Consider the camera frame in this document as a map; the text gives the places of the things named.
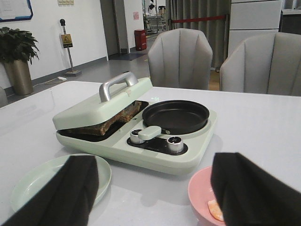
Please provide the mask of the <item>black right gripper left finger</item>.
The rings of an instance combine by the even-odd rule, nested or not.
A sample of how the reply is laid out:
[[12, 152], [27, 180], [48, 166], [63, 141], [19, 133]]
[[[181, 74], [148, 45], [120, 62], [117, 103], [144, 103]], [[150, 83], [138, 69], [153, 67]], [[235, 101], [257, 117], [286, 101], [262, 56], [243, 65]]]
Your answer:
[[5, 226], [86, 226], [99, 186], [91, 155], [70, 156]]

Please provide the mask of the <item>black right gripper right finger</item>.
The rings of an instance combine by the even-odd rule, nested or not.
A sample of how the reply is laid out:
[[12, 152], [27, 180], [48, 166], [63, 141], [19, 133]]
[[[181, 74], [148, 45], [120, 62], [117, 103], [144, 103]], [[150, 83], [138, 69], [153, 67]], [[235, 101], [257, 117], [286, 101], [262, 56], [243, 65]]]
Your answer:
[[211, 185], [228, 226], [299, 226], [301, 194], [240, 153], [216, 153]]

